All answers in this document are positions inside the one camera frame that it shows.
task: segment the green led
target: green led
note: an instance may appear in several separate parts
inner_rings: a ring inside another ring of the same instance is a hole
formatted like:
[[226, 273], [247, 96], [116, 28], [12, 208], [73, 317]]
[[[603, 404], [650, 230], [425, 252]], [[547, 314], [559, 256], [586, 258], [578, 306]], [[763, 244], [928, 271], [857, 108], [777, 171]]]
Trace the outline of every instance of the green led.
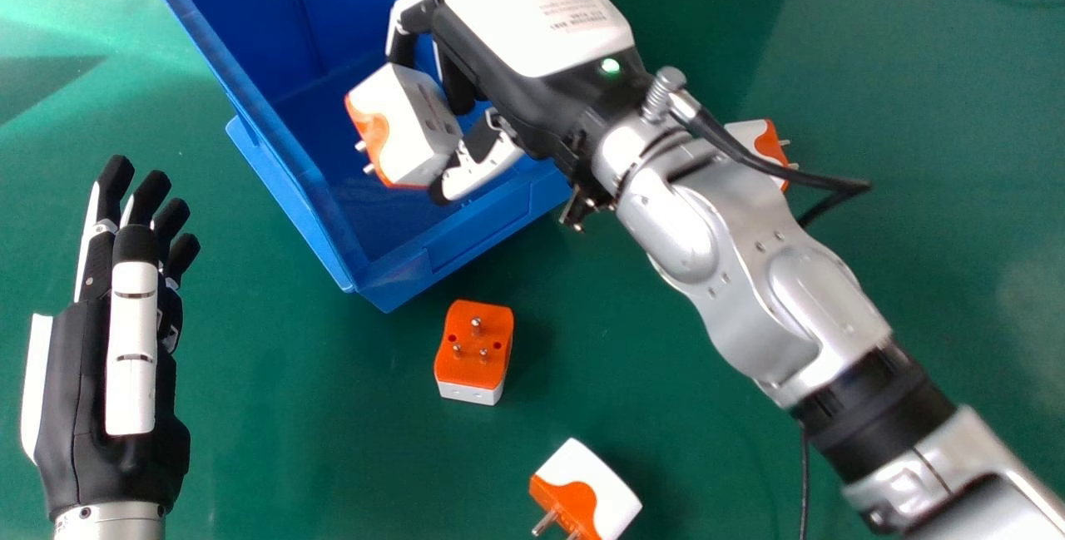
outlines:
[[600, 63], [600, 69], [606, 75], [616, 75], [621, 72], [621, 63], [618, 60], [608, 58]]

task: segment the silver metal arm segment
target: silver metal arm segment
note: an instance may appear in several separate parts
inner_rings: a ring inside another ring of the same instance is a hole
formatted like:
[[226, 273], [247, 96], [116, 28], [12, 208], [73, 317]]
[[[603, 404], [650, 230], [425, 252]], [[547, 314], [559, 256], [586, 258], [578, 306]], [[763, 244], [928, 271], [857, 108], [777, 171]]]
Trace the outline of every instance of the silver metal arm segment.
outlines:
[[771, 177], [693, 138], [684, 125], [700, 104], [682, 89], [669, 97], [671, 118], [651, 97], [658, 104], [602, 137], [593, 175], [722, 357], [807, 431], [824, 424], [814, 444], [870, 527], [921, 540], [1065, 539], [1061, 501], [895, 345]]
[[75, 507], [55, 519], [54, 540], [163, 540], [163, 508], [120, 502]]

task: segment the blue box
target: blue box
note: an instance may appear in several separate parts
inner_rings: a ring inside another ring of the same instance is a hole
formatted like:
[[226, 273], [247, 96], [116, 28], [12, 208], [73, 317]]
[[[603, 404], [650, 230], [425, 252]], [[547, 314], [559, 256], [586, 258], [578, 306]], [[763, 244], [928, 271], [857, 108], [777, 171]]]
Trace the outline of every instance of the blue box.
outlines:
[[[344, 291], [389, 312], [563, 201], [552, 162], [522, 158], [461, 203], [387, 190], [344, 94], [384, 63], [394, 0], [166, 0], [236, 116], [226, 131]], [[419, 65], [435, 72], [423, 39]], [[470, 126], [486, 108], [460, 119]]]

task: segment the green tabletop surface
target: green tabletop surface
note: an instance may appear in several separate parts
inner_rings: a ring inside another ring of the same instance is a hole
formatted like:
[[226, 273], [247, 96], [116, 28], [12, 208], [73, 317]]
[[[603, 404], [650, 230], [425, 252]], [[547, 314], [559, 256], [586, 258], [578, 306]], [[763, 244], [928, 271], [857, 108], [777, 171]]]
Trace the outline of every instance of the green tabletop surface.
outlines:
[[[1065, 492], [1065, 0], [616, 1], [648, 65], [682, 67], [719, 118], [769, 116], [802, 168], [873, 181], [812, 232]], [[797, 536], [797, 426], [615, 218], [584, 235], [540, 218], [384, 315], [338, 290], [229, 142], [232, 115], [162, 0], [0, 0], [0, 538], [50, 534], [18, 437], [30, 314], [69, 301], [113, 153], [169, 173], [203, 245], [169, 537], [525, 538], [528, 478], [570, 437], [642, 498], [628, 540]], [[437, 393], [456, 298], [514, 310], [494, 408]], [[809, 537], [871, 538], [812, 470]]]

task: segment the robotic hand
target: robotic hand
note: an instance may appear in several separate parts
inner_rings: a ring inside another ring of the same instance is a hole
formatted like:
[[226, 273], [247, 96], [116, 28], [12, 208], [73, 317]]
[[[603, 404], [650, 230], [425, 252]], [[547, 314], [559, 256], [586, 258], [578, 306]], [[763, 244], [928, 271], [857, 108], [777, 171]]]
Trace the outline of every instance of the robotic hand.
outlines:
[[[347, 97], [366, 173], [445, 203], [515, 152], [551, 158], [573, 187], [563, 224], [581, 230], [593, 211], [615, 211], [722, 357], [796, 419], [872, 529], [1065, 538], [1065, 505], [944, 395], [842, 260], [805, 232], [867, 183], [755, 156], [737, 137], [757, 148], [771, 124], [723, 127], [679, 70], [648, 73], [608, 0], [398, 0], [391, 20], [388, 65]], [[431, 35], [442, 93], [416, 70], [419, 35]], [[455, 115], [478, 99], [492, 108], [463, 135]], [[797, 222], [784, 182], [833, 193]]]
[[170, 182], [149, 173], [120, 213], [133, 165], [111, 158], [93, 184], [73, 301], [34, 315], [22, 395], [22, 448], [39, 469], [56, 539], [154, 540], [189, 471], [174, 413], [181, 277], [199, 252], [171, 241], [182, 199], [154, 215]]

